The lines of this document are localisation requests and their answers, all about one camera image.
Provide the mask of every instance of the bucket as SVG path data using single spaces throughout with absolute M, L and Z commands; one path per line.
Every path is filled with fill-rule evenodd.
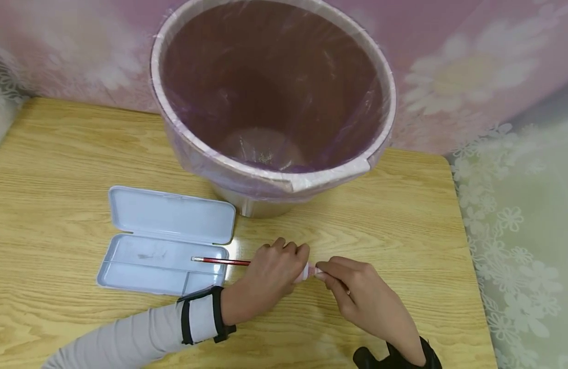
M 396 110 L 380 48 L 320 0 L 190 0 L 157 34 L 151 81 L 179 163 L 249 217 L 372 170 Z

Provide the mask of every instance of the right hand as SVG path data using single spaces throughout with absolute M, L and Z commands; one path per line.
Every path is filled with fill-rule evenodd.
M 271 310 L 294 291 L 294 280 L 308 262 L 310 247 L 278 238 L 257 249 L 245 275 L 221 295 L 222 321 L 236 325 Z
M 333 256 L 316 264 L 316 277 L 333 292 L 347 321 L 393 345 L 414 365 L 425 365 L 415 322 L 399 296 L 368 263 Z

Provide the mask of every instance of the pink wall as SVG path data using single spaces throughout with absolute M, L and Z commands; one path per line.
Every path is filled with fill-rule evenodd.
M 37 94 L 155 111 L 148 57 L 175 0 L 0 0 L 0 54 Z M 445 154 L 568 82 L 568 0 L 330 0 L 389 58 L 393 146 Z

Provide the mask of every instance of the wood grain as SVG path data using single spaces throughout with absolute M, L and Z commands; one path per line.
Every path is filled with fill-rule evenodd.
M 214 198 L 183 171 L 159 116 L 36 98 L 0 148 L 0 368 L 37 368 L 59 346 L 103 323 L 171 303 L 113 291 L 95 276 L 109 240 L 110 186 Z M 388 149 L 368 175 L 278 218 L 239 217 L 230 255 L 250 259 L 283 236 L 311 260 L 373 264 L 411 311 L 444 368 L 495 368 L 450 168 L 440 156 Z M 236 280 L 241 268 L 230 268 Z M 317 280 L 229 341 L 204 342 L 154 368 L 351 368 L 383 342 L 345 322 Z

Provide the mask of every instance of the pencil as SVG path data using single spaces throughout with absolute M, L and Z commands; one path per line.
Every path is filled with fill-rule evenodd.
M 226 265 L 241 265 L 246 267 L 250 264 L 247 260 L 229 260 L 229 259 L 214 259 L 213 257 L 199 257 L 192 256 L 192 261 L 199 261 L 201 263 L 212 263 L 212 264 L 226 264 Z

